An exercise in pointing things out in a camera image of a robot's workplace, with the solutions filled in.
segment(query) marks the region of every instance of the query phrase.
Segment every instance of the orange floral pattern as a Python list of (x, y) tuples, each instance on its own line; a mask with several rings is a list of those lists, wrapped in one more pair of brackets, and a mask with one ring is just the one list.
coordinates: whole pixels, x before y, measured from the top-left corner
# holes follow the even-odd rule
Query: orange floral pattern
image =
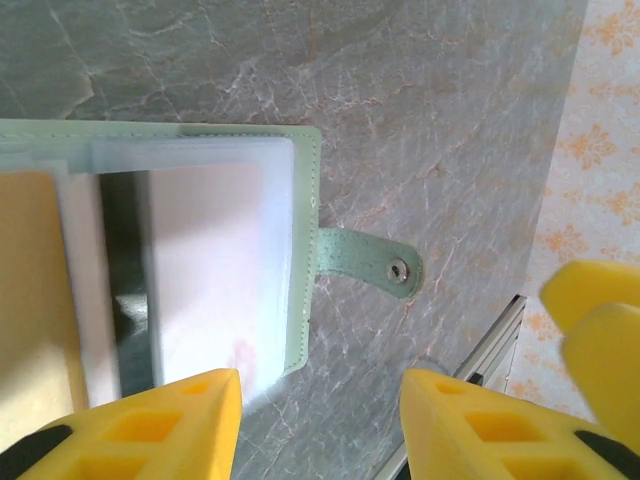
[(582, 162), (583, 170), (588, 170), (594, 164), (600, 165), (603, 158), (618, 150), (609, 139), (609, 133), (602, 131), (599, 123), (594, 123), (589, 133), (570, 133), (569, 139), (560, 142), (559, 146)]
[(589, 2), (523, 293), (507, 393), (593, 420), (536, 298), (576, 257), (640, 265), (640, 0)]
[(602, 18), (595, 26), (587, 27), (585, 35), (597, 37), (604, 45), (611, 46), (611, 55), (619, 55), (625, 48), (632, 48), (640, 36), (640, 8), (633, 0), (626, 0), (622, 11)]

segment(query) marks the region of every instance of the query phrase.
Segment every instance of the yellow foam pad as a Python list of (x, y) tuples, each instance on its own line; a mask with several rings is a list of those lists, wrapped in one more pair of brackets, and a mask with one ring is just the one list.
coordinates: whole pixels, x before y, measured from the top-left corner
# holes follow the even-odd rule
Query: yellow foam pad
[(55, 183), (0, 174), (0, 451), (87, 407)]
[(575, 260), (544, 285), (540, 300), (564, 334), (606, 303), (640, 307), (640, 268), (613, 262)]
[(214, 370), (61, 418), (73, 433), (21, 480), (228, 480), (238, 372)]
[(622, 480), (573, 432), (597, 425), (428, 370), (404, 374), (414, 480)]
[(598, 421), (636, 453), (640, 453), (639, 350), (640, 309), (621, 304), (593, 310), (562, 345), (571, 377)]

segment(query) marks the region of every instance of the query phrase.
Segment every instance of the marble surface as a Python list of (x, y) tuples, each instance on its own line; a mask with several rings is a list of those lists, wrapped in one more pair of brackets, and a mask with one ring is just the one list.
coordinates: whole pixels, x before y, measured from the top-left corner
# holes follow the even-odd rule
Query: marble surface
[(424, 286), (318, 278), (309, 363), (234, 477), (371, 478), (402, 372), (452, 373), (523, 283), (585, 4), (11, 0), (0, 116), (319, 127), (321, 225), (415, 245)]

